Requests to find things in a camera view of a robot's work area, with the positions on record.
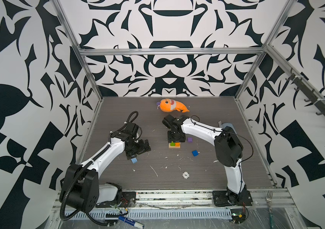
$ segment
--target blue marker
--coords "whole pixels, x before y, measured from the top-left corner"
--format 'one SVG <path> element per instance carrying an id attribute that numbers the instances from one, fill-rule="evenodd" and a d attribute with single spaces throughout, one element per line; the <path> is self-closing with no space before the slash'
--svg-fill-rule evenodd
<path id="1" fill-rule="evenodd" d="M 121 221 L 125 222 L 125 223 L 128 223 L 130 225 L 132 225 L 133 227 L 136 227 L 136 228 L 139 228 L 139 229 L 143 229 L 144 228 L 144 225 L 139 223 L 139 222 L 136 222 L 134 220 L 131 220 L 131 219 L 128 219 L 126 217 L 123 217 L 123 216 L 119 216 L 118 217 Z"/>

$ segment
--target hook rack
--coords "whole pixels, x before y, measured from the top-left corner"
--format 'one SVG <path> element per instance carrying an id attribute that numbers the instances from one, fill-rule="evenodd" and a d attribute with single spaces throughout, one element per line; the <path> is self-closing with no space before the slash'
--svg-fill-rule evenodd
<path id="1" fill-rule="evenodd" d="M 325 116 L 325 97 L 317 91 L 309 81 L 303 76 L 296 76 L 291 74 L 287 81 L 292 80 L 297 86 L 296 91 L 301 90 L 308 99 L 304 99 L 305 102 L 312 102 L 314 106 L 318 108 L 320 112 L 316 112 L 317 115 Z"/>

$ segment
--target wooden block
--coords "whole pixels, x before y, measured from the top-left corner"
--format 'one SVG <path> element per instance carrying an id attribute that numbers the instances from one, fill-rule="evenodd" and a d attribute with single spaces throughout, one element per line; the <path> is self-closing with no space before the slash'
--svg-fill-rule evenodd
<path id="1" fill-rule="evenodd" d="M 180 142 L 172 142 L 172 143 L 169 143 L 169 148 L 170 149 L 180 149 Z"/>

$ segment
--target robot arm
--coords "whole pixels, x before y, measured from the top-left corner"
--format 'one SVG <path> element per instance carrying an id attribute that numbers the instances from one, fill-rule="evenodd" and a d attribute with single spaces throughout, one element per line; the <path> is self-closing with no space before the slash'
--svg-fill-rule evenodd
<path id="1" fill-rule="evenodd" d="M 249 192 L 246 190 L 241 171 L 243 145 L 233 128 L 227 126 L 222 129 L 208 126 L 185 115 L 178 118 L 168 115 L 162 123 L 171 129 L 171 131 L 168 131 L 169 142 L 184 142 L 186 139 L 185 134 L 190 134 L 214 145 L 217 159 L 225 167 L 227 196 L 231 197 L 228 198 L 228 202 L 242 205 L 242 198 L 247 197 Z"/>
<path id="2" fill-rule="evenodd" d="M 109 141 L 91 158 L 79 165 L 72 164 L 68 167 L 59 197 L 62 206 L 68 205 L 78 211 L 88 213 L 96 204 L 105 201 L 109 204 L 119 203 L 122 194 L 121 187 L 112 183 L 99 186 L 102 172 L 123 151 L 127 159 L 151 151 L 148 140 L 138 140 L 137 132 L 140 127 L 132 122 L 137 115 L 129 121 L 131 115 L 122 128 L 110 133 Z"/>

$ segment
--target small blue block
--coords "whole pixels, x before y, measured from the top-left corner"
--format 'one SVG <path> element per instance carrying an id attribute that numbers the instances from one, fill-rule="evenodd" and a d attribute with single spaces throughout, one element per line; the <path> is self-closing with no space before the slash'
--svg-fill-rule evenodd
<path id="1" fill-rule="evenodd" d="M 193 156 L 198 156 L 198 152 L 197 152 L 197 150 L 192 151 L 192 154 L 193 154 Z"/>

